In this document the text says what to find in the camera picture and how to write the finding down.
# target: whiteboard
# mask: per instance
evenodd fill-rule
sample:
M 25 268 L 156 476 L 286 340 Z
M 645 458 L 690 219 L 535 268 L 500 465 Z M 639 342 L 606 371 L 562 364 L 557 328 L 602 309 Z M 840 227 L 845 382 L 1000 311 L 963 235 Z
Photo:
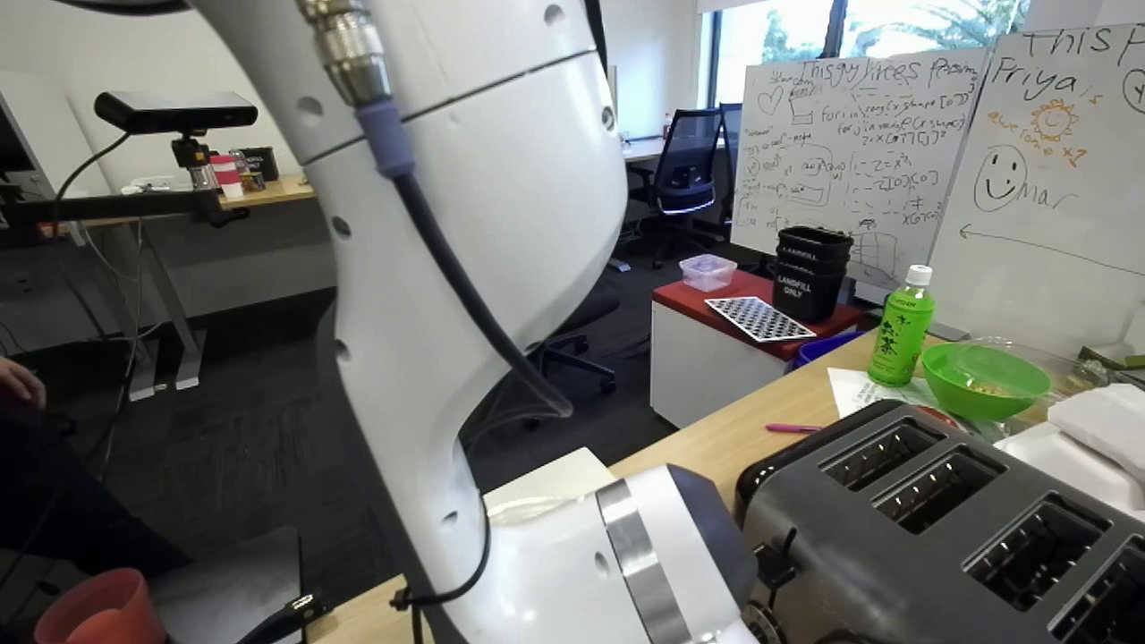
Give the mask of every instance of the whiteboard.
M 1145 24 L 1000 44 L 935 246 L 938 318 L 1056 358 L 1145 299 Z
M 746 83 L 734 244 L 786 227 L 853 234 L 859 287 L 930 262 L 989 54 L 760 63 Z

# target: floor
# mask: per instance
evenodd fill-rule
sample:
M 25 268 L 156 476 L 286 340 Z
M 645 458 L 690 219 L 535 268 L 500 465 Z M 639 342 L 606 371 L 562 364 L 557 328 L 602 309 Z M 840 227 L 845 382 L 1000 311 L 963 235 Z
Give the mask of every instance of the floor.
M 585 328 L 586 358 L 611 364 L 614 385 L 602 395 L 598 374 L 554 364 L 552 380 L 577 400 L 568 422 L 484 428 L 512 415 L 514 395 L 506 385 L 461 433 L 484 490 L 574 446 L 620 463 L 668 433 L 649 407 L 649 298 L 678 279 L 678 268 L 660 268 L 639 246 L 655 244 L 637 244 L 635 268 L 606 272 L 593 289 L 620 309 Z M 316 295 L 207 318 L 205 385 L 129 404 L 110 445 L 99 445 L 99 428 L 110 422 L 122 351 L 68 348 L 37 353 L 31 370 L 54 385 L 54 404 L 81 422 L 75 445 L 106 472 L 110 494 L 156 532 L 207 557 L 276 526 L 296 526 L 304 583 L 327 605 L 341 605 L 391 581 L 405 551 L 335 389 L 327 348 L 329 299 Z M 48 594 L 30 594 L 13 605 L 13 594 L 0 592 L 0 623 L 37 614 Z

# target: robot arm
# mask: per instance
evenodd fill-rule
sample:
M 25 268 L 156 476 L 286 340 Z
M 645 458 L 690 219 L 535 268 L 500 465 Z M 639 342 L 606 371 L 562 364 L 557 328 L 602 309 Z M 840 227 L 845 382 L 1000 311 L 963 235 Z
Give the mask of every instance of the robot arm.
M 543 340 L 614 246 L 628 171 L 585 4 L 195 7 L 246 67 L 320 188 L 335 249 L 341 374 L 427 587 L 470 592 L 478 577 L 444 620 L 499 644 L 740 634 L 665 476 L 531 526 L 489 526 L 457 445 L 514 348 Z M 486 311 L 474 311 L 408 219 L 421 197 Z M 489 318 L 514 348 L 495 348 Z M 620 551 L 635 532 L 649 546 Z

